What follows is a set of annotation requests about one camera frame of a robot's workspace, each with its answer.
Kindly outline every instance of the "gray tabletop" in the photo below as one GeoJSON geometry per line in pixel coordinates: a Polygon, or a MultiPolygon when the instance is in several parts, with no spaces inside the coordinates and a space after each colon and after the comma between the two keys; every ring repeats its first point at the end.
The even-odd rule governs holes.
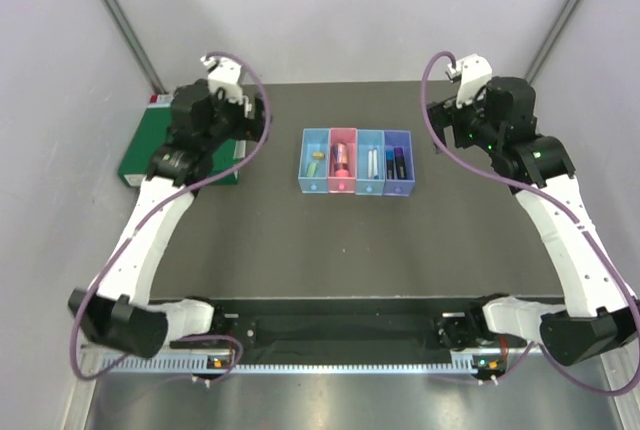
{"type": "MultiPolygon", "coordinates": [[[[429,100],[453,94],[435,82],[429,100]]],[[[155,298],[560,294],[528,216],[506,187],[435,155],[418,84],[273,85],[273,130],[240,184],[203,190],[176,229],[155,298]],[[408,198],[304,195],[305,127],[412,132],[408,198]]],[[[488,169],[477,149],[460,154],[488,169]]]]}

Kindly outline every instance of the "gray wall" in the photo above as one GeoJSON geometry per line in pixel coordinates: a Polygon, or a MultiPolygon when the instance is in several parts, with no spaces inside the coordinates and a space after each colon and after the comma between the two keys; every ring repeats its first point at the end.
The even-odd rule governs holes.
{"type": "Polygon", "coordinates": [[[56,428],[66,301],[135,195],[115,170],[150,93],[99,0],[0,0],[1,427],[56,428]]]}
{"type": "Polygon", "coordinates": [[[609,253],[640,291],[640,12],[585,0],[535,82],[543,131],[559,137],[609,253]]]}
{"type": "Polygon", "coordinates": [[[435,52],[478,52],[520,75],[562,0],[120,0],[168,86],[206,50],[267,82],[416,80],[435,52]]]}

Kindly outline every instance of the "green book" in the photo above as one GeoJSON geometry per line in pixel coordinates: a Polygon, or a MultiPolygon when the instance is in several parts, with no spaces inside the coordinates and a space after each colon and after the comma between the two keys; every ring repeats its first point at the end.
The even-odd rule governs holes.
{"type": "MultiPolygon", "coordinates": [[[[140,125],[118,168],[120,179],[128,187],[139,187],[147,174],[149,160],[153,152],[166,138],[167,127],[171,123],[169,104],[171,95],[157,95],[144,112],[140,125]]],[[[213,155],[213,169],[210,176],[231,168],[242,160],[246,153],[246,142],[229,140],[213,155]]],[[[223,178],[213,185],[234,185],[238,183],[238,172],[223,178]]]]}

